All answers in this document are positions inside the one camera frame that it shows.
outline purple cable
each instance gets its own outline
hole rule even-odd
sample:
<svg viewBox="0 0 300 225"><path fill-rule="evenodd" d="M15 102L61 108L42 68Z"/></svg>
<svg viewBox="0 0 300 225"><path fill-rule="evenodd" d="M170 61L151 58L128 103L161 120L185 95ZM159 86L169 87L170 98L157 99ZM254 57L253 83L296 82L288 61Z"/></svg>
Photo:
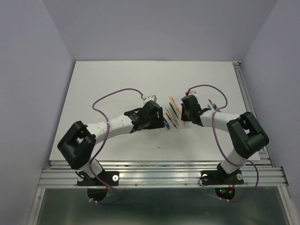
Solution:
<svg viewBox="0 0 300 225"><path fill-rule="evenodd" d="M224 108L226 108L226 107L228 106L228 100L227 100L226 95L225 95L219 88L216 88L215 86L212 86L212 85L209 85L209 84L200 84L200 85L191 87L190 89L188 89L187 94L189 94L189 92L190 92L192 89L198 88L198 87L211 87L211 88L213 88L213 89L216 89L216 90L219 91L219 92L223 95L223 97L225 98L225 105L222 106L222 107L219 107L219 109L224 109ZM217 112L214 112L214 113L212 114L212 117L211 117L211 126L212 126L212 131L213 131L213 133L214 133L214 137L215 137L215 140L216 140L216 143L217 143L217 147L219 148L219 150L220 150L222 156L224 157L224 159L225 159L228 163L230 163L231 165L233 165L233 166L235 166L235 167L242 167L242 166L244 166L244 165L237 165L237 164L231 162L231 161L226 157L226 155L224 154L224 152L223 152L223 150L222 150L222 148L221 148L221 145L220 145L220 143L219 143L219 140L218 140L218 137L217 137L217 133L216 133L216 128L215 128L215 114L216 114L216 113L217 113ZM252 190L248 195L246 195L246 196L244 196L244 197L242 197L242 198L239 198L239 199L228 200L229 202L239 202L239 201L241 201L241 200L244 200L244 199L250 197L250 196L253 194L253 192L256 190L257 186L258 186L258 181L259 181L259 173L258 173L258 169L257 169L256 165L255 165L252 161L246 160L246 162L251 163L252 166L253 166L253 167L255 168L255 170L256 170L257 178L256 178L255 186L254 186L253 190Z"/></svg>
<svg viewBox="0 0 300 225"><path fill-rule="evenodd" d="M105 95L104 97L101 97L101 98L98 99L96 102L94 102L94 104L93 104L93 106L92 106L93 110L95 110L95 111L101 113L101 114L104 116L104 118L105 118L105 120L106 120L106 122L107 122L107 130L106 130L106 133L105 133L105 136L104 136L104 140L103 140L103 142L102 142L101 147L100 147L99 150L96 152L96 154L93 156L93 158L90 160L90 165L91 165L92 161L93 161L93 160L97 157L97 155L100 153L100 151L103 149L103 147L104 147L104 145L105 145L105 143L106 143L106 141L107 141L107 139L108 139L109 128L110 128L110 127L109 127L109 124L108 124L108 122L109 122L108 117L104 114L104 112L102 112L102 111L99 110L99 109L96 109L96 108L95 108L95 105L96 105L98 102L100 102L102 99L107 98L107 97L109 97L109 96L111 96L111 95L113 95L113 94L119 93L119 92L121 92L121 91L125 91L125 90L134 90L134 91L140 93L140 94L141 94L141 97L143 96L143 93L141 93L141 92L140 92L139 90L137 90L137 89L134 89L134 88L124 88L124 89L121 89L121 90L117 90L117 91L115 91L115 92L113 92L113 93L110 93L110 94L108 94L108 95ZM95 174L95 172L93 171L93 169L92 169L91 166L90 166L90 171L92 172L92 174L95 176L95 178L96 178L99 182L101 182L103 185L107 186L108 188L110 188L110 189L112 189L112 190L118 192L119 195L120 195L118 199L113 200L113 201L110 201L110 202L96 202L96 201L92 200L93 202L95 202L95 203L97 203L97 204L111 204L111 203L117 202L117 201L122 197L121 192L120 192L118 189L112 187L112 186L109 185L109 184L106 184L103 180L101 180L101 179Z"/></svg>

